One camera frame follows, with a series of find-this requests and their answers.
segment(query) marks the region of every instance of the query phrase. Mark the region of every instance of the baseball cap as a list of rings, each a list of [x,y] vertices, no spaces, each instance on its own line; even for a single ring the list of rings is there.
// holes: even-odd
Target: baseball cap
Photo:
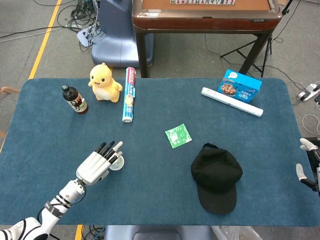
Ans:
[[[237,203],[236,182],[243,171],[227,150],[206,143],[191,164],[202,207],[213,214],[232,212]]]

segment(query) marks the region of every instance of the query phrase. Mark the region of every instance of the yellow duck toy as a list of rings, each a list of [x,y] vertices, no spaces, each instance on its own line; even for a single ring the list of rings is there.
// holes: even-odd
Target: yellow duck toy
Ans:
[[[113,79],[111,70],[104,62],[92,68],[88,86],[92,87],[98,101],[108,100],[115,104],[123,90],[121,84]]]

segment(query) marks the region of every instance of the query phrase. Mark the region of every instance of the table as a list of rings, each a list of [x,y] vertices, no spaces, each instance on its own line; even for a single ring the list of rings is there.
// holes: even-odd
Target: table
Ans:
[[[253,34],[257,36],[239,72],[246,74],[282,18],[277,0],[236,0],[234,5],[171,4],[134,0],[135,30],[142,78],[148,78],[148,33]]]
[[[296,163],[311,176],[287,86],[264,78],[252,105],[261,117],[201,95],[221,79],[136,80],[134,118],[122,122],[119,103],[96,100],[89,79],[33,79],[22,87],[0,154],[0,224],[35,216],[75,179],[76,169],[103,141],[123,141],[122,170],[87,187],[85,199],[60,224],[268,225],[320,224],[319,196],[298,181]],[[64,101],[69,84],[89,110],[76,114]],[[165,134],[184,123],[192,141],[172,149]],[[243,176],[237,205],[227,215],[206,212],[198,199],[191,163],[203,144],[230,151]]]

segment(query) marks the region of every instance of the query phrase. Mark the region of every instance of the brown bottle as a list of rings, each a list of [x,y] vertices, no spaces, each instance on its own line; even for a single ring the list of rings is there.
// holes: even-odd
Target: brown bottle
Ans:
[[[85,114],[88,111],[89,106],[77,89],[67,84],[63,85],[61,88],[63,98],[73,108],[73,110],[78,114]]]

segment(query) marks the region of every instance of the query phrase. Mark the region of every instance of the cookie box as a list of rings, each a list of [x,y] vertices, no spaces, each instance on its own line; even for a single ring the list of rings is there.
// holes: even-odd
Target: cookie box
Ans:
[[[259,92],[262,81],[228,69],[220,83],[218,92],[249,103]]]

